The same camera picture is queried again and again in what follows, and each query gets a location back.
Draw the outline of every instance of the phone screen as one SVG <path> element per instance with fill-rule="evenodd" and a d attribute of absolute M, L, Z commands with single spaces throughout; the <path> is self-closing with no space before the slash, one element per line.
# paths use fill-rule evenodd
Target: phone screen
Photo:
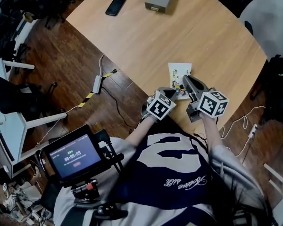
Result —
<path fill-rule="evenodd" d="M 113 0 L 106 11 L 106 14 L 116 16 L 125 2 L 126 0 Z"/>

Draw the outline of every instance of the white number print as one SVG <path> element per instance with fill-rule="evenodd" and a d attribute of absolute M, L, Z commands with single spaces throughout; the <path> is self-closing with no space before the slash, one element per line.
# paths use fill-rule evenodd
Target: white number print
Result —
<path fill-rule="evenodd" d="M 166 137 L 178 137 L 180 141 L 157 143 L 160 139 L 164 139 Z M 137 161 L 142 162 L 149 168 L 165 167 L 180 173 L 191 173 L 196 172 L 201 166 L 198 154 L 182 154 L 181 159 L 175 157 L 162 157 L 158 154 L 162 151 L 189 151 L 191 148 L 193 149 L 189 138 L 179 133 L 164 133 L 148 136 L 148 145 L 149 147 L 142 151 Z"/>

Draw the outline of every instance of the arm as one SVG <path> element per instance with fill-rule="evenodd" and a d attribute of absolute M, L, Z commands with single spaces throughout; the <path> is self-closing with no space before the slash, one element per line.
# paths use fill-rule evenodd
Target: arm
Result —
<path fill-rule="evenodd" d="M 199 116 L 203 121 L 204 130 L 206 132 L 208 151 L 211 151 L 211 149 L 217 145 L 223 145 L 215 120 L 204 113 L 200 113 Z"/>
<path fill-rule="evenodd" d="M 151 116 L 144 119 L 138 127 L 126 138 L 125 141 L 132 144 L 133 146 L 138 146 L 140 142 L 143 140 L 143 138 L 148 133 L 151 126 L 154 124 L 154 120 L 151 118 Z"/>

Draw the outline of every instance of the floor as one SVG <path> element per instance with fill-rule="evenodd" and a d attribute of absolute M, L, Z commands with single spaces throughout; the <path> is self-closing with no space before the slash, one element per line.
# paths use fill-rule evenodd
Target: floor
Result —
<path fill-rule="evenodd" d="M 76 0 L 76 3 L 71 4 L 64 17 L 81 2 L 82 0 Z M 51 99 L 52 104 L 57 108 L 70 110 L 81 103 L 92 90 L 94 78 L 100 72 L 98 60 L 102 53 L 67 21 L 53 23 L 50 30 L 47 30 L 44 24 L 45 20 L 40 21 L 27 39 L 27 44 L 32 49 L 25 56 L 24 62 L 33 64 L 36 68 L 32 72 L 21 70 L 19 75 L 13 76 L 12 81 L 16 84 L 36 83 L 42 85 L 43 91 L 56 81 L 58 87 Z M 113 69 L 118 67 L 104 57 L 104 73 Z M 103 87 L 118 101 L 120 113 L 129 126 L 125 125 L 118 115 L 113 98 L 102 90 L 100 95 L 94 95 L 83 108 L 72 110 L 65 120 L 59 121 L 44 141 L 64 135 L 84 124 L 88 124 L 93 132 L 104 128 L 111 137 L 126 138 L 129 130 L 134 128 L 140 119 L 140 108 L 147 95 L 120 70 L 106 78 Z M 247 114 L 253 107 L 264 104 L 264 94 L 254 101 L 250 101 L 247 96 L 225 125 L 225 132 L 233 121 Z M 262 113 L 263 108 L 255 109 L 248 116 L 249 125 L 245 130 L 243 120 L 240 120 L 224 139 L 224 144 L 234 154 L 239 154 L 244 147 L 252 125 L 258 124 Z M 26 137 L 24 151 L 40 142 L 48 130 L 46 126 L 37 127 L 32 135 Z M 277 121 L 268 122 L 256 132 L 255 138 L 248 143 L 239 159 L 260 182 L 271 205 L 275 206 L 281 197 L 269 185 L 268 181 L 272 176 L 263 168 L 263 164 L 268 163 L 283 175 L 283 125 Z"/>

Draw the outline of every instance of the red button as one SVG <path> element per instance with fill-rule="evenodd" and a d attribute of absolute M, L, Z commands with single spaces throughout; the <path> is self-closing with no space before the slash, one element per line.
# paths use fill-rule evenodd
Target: red button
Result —
<path fill-rule="evenodd" d="M 87 184 L 87 185 L 86 185 L 86 188 L 87 188 L 88 191 L 91 191 L 91 190 L 94 189 L 92 183 Z"/>

